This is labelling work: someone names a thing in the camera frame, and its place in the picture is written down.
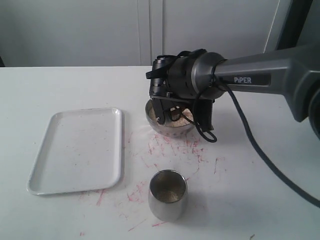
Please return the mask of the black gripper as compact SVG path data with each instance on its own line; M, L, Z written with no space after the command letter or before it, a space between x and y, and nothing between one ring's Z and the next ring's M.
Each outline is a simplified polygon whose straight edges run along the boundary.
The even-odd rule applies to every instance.
M167 84L168 71L175 61L174 55L158 55L152 63L149 72L149 97L152 99L152 107L155 120L159 125L164 125L166 117L164 114L164 99L170 99L173 93ZM212 115L214 100L196 99L192 105L192 115L197 126L202 132L213 131Z

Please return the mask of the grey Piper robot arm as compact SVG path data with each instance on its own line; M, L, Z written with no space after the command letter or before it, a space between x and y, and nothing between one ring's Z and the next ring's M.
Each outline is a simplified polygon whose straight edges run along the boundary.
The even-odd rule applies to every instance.
M159 55L146 73L155 119L187 108L200 133L210 133L212 106L227 89L284 96L297 122L308 119L320 133L320 46L306 45L234 59L205 49Z

